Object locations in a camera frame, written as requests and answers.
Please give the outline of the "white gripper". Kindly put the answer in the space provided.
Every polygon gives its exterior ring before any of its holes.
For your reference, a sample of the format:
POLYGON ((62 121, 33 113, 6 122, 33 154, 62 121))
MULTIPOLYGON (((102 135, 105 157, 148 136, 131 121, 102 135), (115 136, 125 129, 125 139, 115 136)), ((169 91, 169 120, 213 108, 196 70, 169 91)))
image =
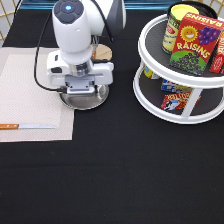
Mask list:
POLYGON ((61 58, 59 50, 51 52, 47 58, 47 76, 51 86, 66 87, 68 94, 90 94, 97 85, 113 82, 111 62, 93 63, 92 60, 79 65, 71 65, 61 58))

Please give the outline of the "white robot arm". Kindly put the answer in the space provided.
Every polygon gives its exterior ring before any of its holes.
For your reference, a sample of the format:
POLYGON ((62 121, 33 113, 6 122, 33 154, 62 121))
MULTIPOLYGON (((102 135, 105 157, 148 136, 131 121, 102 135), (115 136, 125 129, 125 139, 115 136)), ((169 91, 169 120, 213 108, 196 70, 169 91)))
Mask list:
POLYGON ((66 94, 92 94, 113 82, 111 62, 93 62, 93 36, 113 38, 126 24, 123 0, 59 0, 52 9, 59 49, 47 59, 51 86, 66 94))

